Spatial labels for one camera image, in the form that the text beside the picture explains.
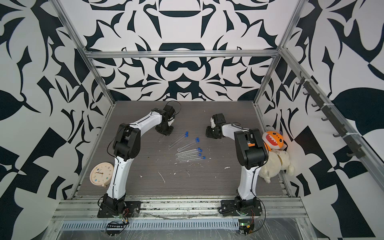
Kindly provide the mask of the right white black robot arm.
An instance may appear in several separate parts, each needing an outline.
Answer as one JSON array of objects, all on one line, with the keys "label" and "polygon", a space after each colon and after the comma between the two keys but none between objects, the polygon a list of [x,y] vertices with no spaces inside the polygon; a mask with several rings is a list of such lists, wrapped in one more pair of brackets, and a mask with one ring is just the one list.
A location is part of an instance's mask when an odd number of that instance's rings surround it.
[{"label": "right white black robot arm", "polygon": [[262,135],[258,129],[247,129],[227,123],[223,114],[213,115],[210,122],[211,125],[206,129],[206,137],[230,138],[235,141],[236,156],[242,166],[235,202],[240,208],[248,207],[257,200],[257,178],[269,157]]}]

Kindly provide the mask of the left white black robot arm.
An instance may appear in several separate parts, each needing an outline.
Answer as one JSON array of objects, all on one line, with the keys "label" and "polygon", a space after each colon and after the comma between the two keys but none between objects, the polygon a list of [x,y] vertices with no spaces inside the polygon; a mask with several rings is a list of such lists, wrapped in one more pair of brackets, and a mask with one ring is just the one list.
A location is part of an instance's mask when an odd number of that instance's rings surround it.
[{"label": "left white black robot arm", "polygon": [[143,118],[121,124],[113,142],[115,166],[107,193],[104,194],[102,206],[121,213],[126,197],[126,184],[130,167],[141,150],[141,137],[154,128],[159,134],[169,136],[174,127],[175,109],[166,105],[163,109],[154,108]]}]

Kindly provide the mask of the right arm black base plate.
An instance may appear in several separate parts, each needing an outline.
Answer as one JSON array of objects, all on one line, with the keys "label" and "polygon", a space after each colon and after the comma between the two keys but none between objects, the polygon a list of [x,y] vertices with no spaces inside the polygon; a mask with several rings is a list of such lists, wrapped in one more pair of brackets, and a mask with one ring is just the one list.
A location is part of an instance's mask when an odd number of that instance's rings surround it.
[{"label": "right arm black base plate", "polygon": [[263,207],[258,199],[241,200],[221,200],[221,206],[218,209],[223,216],[261,216]]}]

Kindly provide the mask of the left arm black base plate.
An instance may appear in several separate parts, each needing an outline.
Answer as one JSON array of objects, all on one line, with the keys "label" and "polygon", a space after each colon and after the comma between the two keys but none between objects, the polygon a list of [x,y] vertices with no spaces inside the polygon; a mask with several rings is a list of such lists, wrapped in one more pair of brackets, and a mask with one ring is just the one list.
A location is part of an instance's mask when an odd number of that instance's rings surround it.
[{"label": "left arm black base plate", "polygon": [[97,218],[123,217],[132,218],[139,215],[141,201],[124,201],[116,204],[101,202]]}]

